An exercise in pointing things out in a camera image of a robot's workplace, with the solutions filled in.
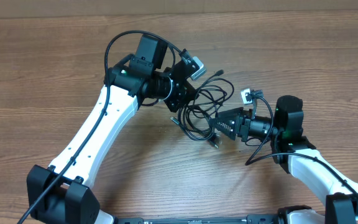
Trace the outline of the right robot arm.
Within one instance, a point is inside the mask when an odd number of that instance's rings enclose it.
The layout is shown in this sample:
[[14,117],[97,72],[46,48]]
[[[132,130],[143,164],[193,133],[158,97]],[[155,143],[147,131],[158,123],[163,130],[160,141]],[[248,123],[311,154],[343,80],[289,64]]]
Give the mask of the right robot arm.
[[329,164],[303,135],[302,107],[301,99],[285,95],[277,100],[275,108],[269,109],[268,118],[257,116],[255,108],[236,108],[218,113],[209,123],[231,139],[259,139],[262,144],[270,141],[269,156],[274,162],[303,182],[325,206],[324,215],[305,205],[280,208],[270,221],[357,223],[358,183]]

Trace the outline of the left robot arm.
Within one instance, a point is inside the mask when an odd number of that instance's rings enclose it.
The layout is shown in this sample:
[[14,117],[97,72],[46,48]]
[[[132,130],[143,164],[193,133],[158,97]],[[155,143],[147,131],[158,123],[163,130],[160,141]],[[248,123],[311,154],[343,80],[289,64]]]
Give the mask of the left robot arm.
[[156,34],[141,31],[137,50],[105,66],[103,87],[91,113],[69,145],[47,167],[27,175],[24,218],[42,223],[115,223],[92,191],[112,144],[146,99],[172,112],[195,97],[190,81],[205,72],[202,61]]

